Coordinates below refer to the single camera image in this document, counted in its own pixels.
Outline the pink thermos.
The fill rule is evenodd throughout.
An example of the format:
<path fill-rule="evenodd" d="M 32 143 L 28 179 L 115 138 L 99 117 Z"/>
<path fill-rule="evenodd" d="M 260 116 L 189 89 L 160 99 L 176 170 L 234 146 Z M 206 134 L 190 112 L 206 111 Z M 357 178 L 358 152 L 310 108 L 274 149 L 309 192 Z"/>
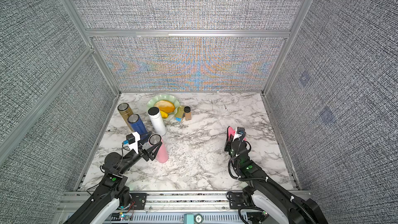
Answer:
<path fill-rule="evenodd" d="M 158 149 L 158 153 L 156 155 L 156 159 L 160 162 L 160 163 L 166 163 L 169 159 L 169 155 L 167 153 L 167 149 L 165 147 L 164 144 L 164 140 L 163 137 L 159 134 L 154 134 L 152 135 L 149 140 L 148 140 L 149 144 L 151 146 L 156 146 L 158 144 L 159 145 L 159 149 Z"/>

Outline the pink cloth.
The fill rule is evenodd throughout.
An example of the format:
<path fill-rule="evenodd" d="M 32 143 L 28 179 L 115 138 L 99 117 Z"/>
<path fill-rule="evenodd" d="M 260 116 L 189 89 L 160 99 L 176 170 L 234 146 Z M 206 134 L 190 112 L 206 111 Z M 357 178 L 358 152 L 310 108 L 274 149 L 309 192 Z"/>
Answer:
<path fill-rule="evenodd" d="M 236 129 L 233 129 L 232 127 L 228 127 L 228 129 L 227 129 L 227 140 L 226 140 L 227 144 L 231 144 L 234 141 L 233 138 L 234 138 L 235 130 Z"/>

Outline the blue thermos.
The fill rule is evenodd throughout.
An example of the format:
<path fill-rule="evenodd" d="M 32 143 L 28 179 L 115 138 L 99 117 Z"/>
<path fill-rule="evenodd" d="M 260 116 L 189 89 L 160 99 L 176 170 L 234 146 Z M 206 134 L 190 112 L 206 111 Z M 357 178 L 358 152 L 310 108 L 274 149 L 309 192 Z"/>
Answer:
<path fill-rule="evenodd" d="M 134 132 L 137 132 L 139 135 L 147 134 L 148 131 L 138 114 L 132 114 L 128 117 L 127 123 L 131 127 Z"/>

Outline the white thermos black lid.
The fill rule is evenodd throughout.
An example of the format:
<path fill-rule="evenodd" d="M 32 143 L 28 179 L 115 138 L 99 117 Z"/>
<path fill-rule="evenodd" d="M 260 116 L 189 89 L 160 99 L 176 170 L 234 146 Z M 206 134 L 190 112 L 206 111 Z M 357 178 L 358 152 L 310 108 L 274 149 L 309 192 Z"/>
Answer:
<path fill-rule="evenodd" d="M 161 112 L 157 107 L 151 107 L 148 110 L 148 116 L 156 134 L 160 136 L 166 135 L 166 126 L 164 124 Z"/>

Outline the gold gradient thermos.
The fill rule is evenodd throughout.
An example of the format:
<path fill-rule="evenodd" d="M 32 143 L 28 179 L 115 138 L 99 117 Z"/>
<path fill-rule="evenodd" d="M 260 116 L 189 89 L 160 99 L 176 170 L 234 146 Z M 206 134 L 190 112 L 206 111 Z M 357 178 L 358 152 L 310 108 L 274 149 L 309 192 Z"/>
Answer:
<path fill-rule="evenodd" d="M 131 131 L 133 131 L 131 125 L 128 122 L 129 117 L 134 114 L 132 109 L 130 108 L 129 104 L 128 103 L 120 103 L 117 107 L 117 110 L 118 110 L 119 114 L 121 115 L 121 117 L 123 118 L 123 120 L 125 121 L 127 127 Z"/>

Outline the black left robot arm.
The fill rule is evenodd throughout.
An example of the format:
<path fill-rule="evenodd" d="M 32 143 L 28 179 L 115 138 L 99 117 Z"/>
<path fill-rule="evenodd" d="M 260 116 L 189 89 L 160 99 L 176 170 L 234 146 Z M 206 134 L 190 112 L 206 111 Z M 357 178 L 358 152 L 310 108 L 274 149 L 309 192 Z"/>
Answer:
<path fill-rule="evenodd" d="M 89 199 L 65 221 L 66 224 L 102 224 L 119 207 L 131 203 L 130 189 L 124 175 L 139 160 L 154 160 L 162 142 L 148 149 L 131 150 L 124 156 L 117 152 L 108 154 L 102 169 L 104 176 Z"/>

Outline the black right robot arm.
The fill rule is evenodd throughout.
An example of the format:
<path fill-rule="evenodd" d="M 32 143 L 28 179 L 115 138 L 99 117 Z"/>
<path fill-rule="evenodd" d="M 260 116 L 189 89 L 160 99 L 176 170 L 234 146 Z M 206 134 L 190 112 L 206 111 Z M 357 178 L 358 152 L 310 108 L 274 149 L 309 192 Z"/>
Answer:
<path fill-rule="evenodd" d="M 312 199 L 304 200 L 275 182 L 251 160 L 251 145 L 244 128 L 227 128 L 224 151 L 230 156 L 228 172 L 231 178 L 248 184 L 243 189 L 243 205 L 238 210 L 266 212 L 279 224 L 326 224 L 320 206 Z"/>

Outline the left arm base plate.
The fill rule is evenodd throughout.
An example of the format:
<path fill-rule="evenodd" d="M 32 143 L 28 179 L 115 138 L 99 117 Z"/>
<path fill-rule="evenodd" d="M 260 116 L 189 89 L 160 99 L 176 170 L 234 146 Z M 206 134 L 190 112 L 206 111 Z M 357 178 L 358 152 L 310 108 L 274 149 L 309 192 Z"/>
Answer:
<path fill-rule="evenodd" d="M 147 193 L 129 193 L 120 198 L 119 210 L 144 210 L 147 202 Z"/>

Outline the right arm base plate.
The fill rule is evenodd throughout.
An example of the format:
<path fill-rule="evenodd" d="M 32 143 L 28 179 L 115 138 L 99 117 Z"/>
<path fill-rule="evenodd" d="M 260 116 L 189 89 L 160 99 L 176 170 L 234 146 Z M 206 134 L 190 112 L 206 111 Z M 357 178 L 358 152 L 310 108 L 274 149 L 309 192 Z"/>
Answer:
<path fill-rule="evenodd" d="M 239 209 L 243 207 L 255 207 L 251 196 L 243 191 L 228 191 L 226 197 L 229 201 L 230 209 Z"/>

